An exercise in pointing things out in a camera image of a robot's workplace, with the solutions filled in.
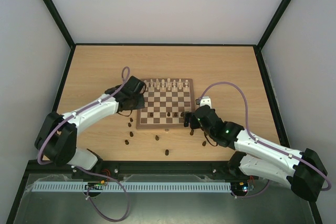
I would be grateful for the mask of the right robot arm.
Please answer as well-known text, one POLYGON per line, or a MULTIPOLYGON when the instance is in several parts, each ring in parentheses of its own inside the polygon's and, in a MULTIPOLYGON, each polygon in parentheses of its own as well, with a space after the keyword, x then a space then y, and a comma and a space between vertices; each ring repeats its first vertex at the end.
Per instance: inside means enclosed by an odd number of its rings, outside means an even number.
POLYGON ((208 105, 194 112, 183 114, 184 126, 201 129, 206 139, 217 146, 235 151, 228 162, 232 176, 257 176, 280 183, 298 197, 315 202, 323 184, 327 181, 327 170, 319 155, 312 149, 291 149, 252 134, 247 128, 234 122, 222 121, 208 105))

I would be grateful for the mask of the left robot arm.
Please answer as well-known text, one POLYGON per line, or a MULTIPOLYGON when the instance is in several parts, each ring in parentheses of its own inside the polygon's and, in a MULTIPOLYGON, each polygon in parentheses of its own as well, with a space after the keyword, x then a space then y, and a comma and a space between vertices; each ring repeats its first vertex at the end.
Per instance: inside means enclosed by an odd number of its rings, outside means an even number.
POLYGON ((77 137, 108 116, 144 108, 145 90, 145 82, 131 76, 77 110, 64 114, 55 111, 49 113, 34 143, 38 150, 38 163, 93 169, 98 162, 98 155, 88 149, 78 148, 77 137))

